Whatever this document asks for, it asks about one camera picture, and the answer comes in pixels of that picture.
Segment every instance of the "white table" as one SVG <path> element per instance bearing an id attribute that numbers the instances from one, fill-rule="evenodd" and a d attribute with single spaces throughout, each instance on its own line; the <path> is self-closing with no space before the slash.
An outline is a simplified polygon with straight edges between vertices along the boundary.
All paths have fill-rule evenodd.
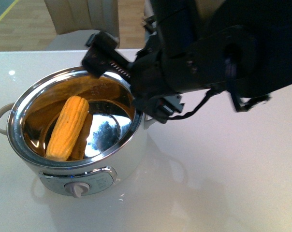
<path id="1" fill-rule="evenodd" d="M 0 52 L 0 108 L 84 54 Z M 185 111 L 203 96 L 186 94 Z M 152 125 L 134 173 L 81 199 L 46 189 L 0 134 L 0 232 L 292 232 L 292 86 L 272 96 L 235 113 L 222 93 Z"/>

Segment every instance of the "chair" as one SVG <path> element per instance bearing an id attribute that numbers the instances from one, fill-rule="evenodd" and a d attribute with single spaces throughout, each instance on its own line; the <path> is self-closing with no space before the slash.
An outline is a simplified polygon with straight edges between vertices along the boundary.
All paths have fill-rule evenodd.
<path id="1" fill-rule="evenodd" d="M 85 50 L 93 33 L 107 32 L 119 46 L 117 0 L 44 0 L 56 38 L 46 50 Z"/>

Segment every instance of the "pot handle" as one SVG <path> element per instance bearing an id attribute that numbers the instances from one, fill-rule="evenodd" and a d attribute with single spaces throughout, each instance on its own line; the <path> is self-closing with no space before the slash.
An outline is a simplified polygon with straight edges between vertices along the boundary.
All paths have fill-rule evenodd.
<path id="1" fill-rule="evenodd" d="M 147 116 L 144 118 L 144 129 L 147 130 L 152 124 L 157 122 L 154 118 L 147 119 Z"/>
<path id="2" fill-rule="evenodd" d="M 0 119 L 1 119 L 1 117 L 2 117 L 6 112 L 8 112 L 8 111 L 10 111 L 10 110 L 12 109 L 13 105 L 14 105 L 14 103 L 10 103 L 10 104 L 8 104 L 8 105 L 3 106 L 3 107 L 0 109 Z M 4 135 L 7 135 L 7 131 L 4 130 L 4 129 L 1 129 L 1 128 L 0 128 L 0 133 L 1 133 L 1 134 L 4 134 Z"/>

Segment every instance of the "pot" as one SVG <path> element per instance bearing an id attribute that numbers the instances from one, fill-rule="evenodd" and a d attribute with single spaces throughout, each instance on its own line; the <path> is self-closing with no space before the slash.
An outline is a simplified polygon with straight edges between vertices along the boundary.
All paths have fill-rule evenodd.
<path id="1" fill-rule="evenodd" d="M 87 99 L 92 116 L 81 160 L 45 158 L 48 141 L 66 100 L 73 95 Z M 106 72 L 97 78 L 82 67 L 53 73 L 27 89 L 19 99 L 0 109 L 10 111 L 8 141 L 24 162 L 51 191 L 76 198 L 100 192 L 127 176 L 146 149 L 146 120 L 132 105 L 129 84 Z"/>

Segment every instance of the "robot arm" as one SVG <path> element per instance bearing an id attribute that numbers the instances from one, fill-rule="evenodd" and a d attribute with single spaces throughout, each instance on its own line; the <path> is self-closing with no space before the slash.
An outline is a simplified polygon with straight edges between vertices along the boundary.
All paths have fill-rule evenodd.
<path id="1" fill-rule="evenodd" d="M 210 89 L 197 110 L 214 94 L 228 91 L 241 112 L 292 84 L 292 3 L 210 0 L 220 5 L 211 12 L 209 7 L 199 9 L 205 2 L 151 0 L 154 17 L 147 26 L 155 32 L 134 62 L 124 60 L 108 39 L 98 36 L 83 66 L 96 74 L 121 69 L 136 108 L 161 123 L 184 118 L 171 118 L 182 111 L 181 93 Z M 153 20 L 157 26 L 152 30 Z M 96 65 L 91 53 L 101 54 L 100 60 L 109 65 Z"/>

